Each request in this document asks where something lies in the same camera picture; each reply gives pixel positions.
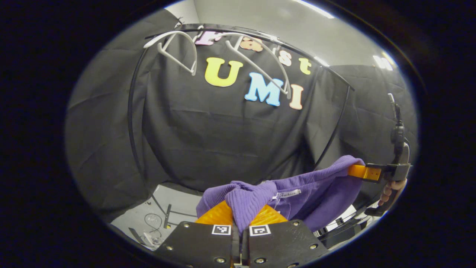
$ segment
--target white wall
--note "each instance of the white wall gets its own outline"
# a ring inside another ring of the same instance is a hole
[[[183,17],[180,19],[183,23],[200,23],[198,20],[197,10],[195,9],[194,0],[183,0],[166,7],[175,17]]]
[[[382,49],[338,18],[292,0],[195,0],[200,23],[227,24],[278,36],[330,65],[375,65]]]

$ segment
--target blue letter m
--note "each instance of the blue letter m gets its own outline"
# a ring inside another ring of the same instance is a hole
[[[251,77],[251,85],[249,86],[248,94],[245,95],[245,99],[249,101],[256,101],[256,91],[258,91],[259,101],[263,102],[266,97],[266,103],[272,106],[279,106],[279,88],[276,87],[272,82],[269,82],[268,85],[265,84],[264,77],[257,72],[250,72],[249,76]],[[279,79],[273,79],[276,84],[282,86],[284,82]]]

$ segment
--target purple sweater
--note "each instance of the purple sweater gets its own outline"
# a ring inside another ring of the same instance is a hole
[[[328,168],[286,179],[264,181],[257,186],[232,181],[227,185],[212,187],[203,193],[197,205],[197,216],[201,217],[226,200],[242,234],[263,206],[268,204],[288,220],[303,220],[314,232],[344,213],[356,199],[362,180],[347,175],[351,165],[364,165],[364,162],[345,155]],[[278,193],[281,193],[281,198],[273,199]]]

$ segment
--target human hand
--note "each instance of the human hand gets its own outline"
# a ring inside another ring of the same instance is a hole
[[[400,196],[400,193],[402,192],[402,190],[405,188],[406,185],[407,185],[407,179],[403,181],[388,182],[387,185],[385,185],[382,194],[380,195],[380,200],[378,202],[378,205],[381,206],[389,200],[390,195],[392,194],[392,189],[397,190],[397,195],[395,196],[395,199],[394,199],[395,201]]]

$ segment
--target hanger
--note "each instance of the hanger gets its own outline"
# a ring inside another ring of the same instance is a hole
[[[167,47],[169,46],[170,42],[172,41],[172,39],[177,35],[177,34],[181,34],[183,36],[185,36],[187,38],[188,41],[190,41],[192,43],[192,47],[193,47],[193,55],[194,55],[194,58],[195,58],[195,61],[193,62],[192,64],[192,67],[191,68],[188,68],[187,66],[185,66],[183,63],[181,63],[179,60],[177,60],[176,58],[174,58],[172,55],[170,55],[169,53],[167,53],[167,51],[165,51],[167,49]],[[185,70],[189,71],[192,76],[195,76],[195,73],[197,72],[197,48],[195,47],[195,40],[197,39],[197,37],[200,35],[197,35],[195,36],[193,39],[188,35],[186,34],[185,32],[183,31],[169,31],[169,32],[166,32],[166,33],[163,33],[163,34],[160,34],[156,37],[154,37],[152,40],[150,40],[149,42],[147,42],[145,45],[144,45],[144,49],[148,48],[148,47],[151,47],[153,44],[155,44],[157,41],[159,41],[160,39],[166,37],[166,36],[169,36],[171,35],[171,37],[169,38],[169,40],[167,40],[167,42],[165,42],[165,45],[162,47],[162,43],[158,43],[157,44],[157,50],[159,51],[160,54],[166,56],[167,58],[173,60],[174,62],[176,62],[178,65],[180,65],[181,67],[183,67]]]
[[[246,35],[246,34],[242,34],[242,33],[235,33],[235,32],[226,32],[226,33],[221,33],[221,34],[218,34],[217,36],[214,36],[213,38],[211,39],[214,39],[214,38],[217,38],[217,37],[221,37],[221,36],[227,36],[227,35],[237,35],[239,36],[238,38],[238,41],[237,43],[235,44],[235,46],[233,47],[230,43],[229,40],[226,40],[225,41],[225,44],[227,45],[227,47],[229,49],[231,49],[235,54],[237,54],[238,56],[240,56],[242,59],[244,59],[246,62],[248,62],[249,64],[251,64],[253,67],[255,67],[256,69],[258,69],[258,71],[263,75],[265,76],[266,78],[268,78],[275,86],[277,86],[284,94],[287,95],[287,98],[288,100],[291,99],[291,87],[289,86],[289,78],[288,78],[288,74],[286,73],[286,71],[284,70],[283,66],[281,65],[281,63],[279,62],[279,59],[276,57],[276,55],[273,53],[273,51],[271,49],[269,49],[269,47],[263,43],[260,43],[261,46],[266,50],[268,51],[271,55],[273,55],[273,58],[276,60],[276,62],[278,63],[281,71],[283,72],[283,75],[286,79],[285,83],[284,83],[284,89],[282,89],[278,84],[276,84],[276,82],[274,82],[274,80],[265,72],[263,71],[261,68],[258,67],[258,65],[256,65],[256,63],[254,63],[252,60],[250,60],[247,56],[243,55],[241,52],[238,51],[238,47],[241,43],[241,40],[243,39],[243,37],[247,37],[247,38],[250,38],[251,40],[255,41],[255,42],[259,42],[256,38],[254,37],[251,37],[249,35]]]

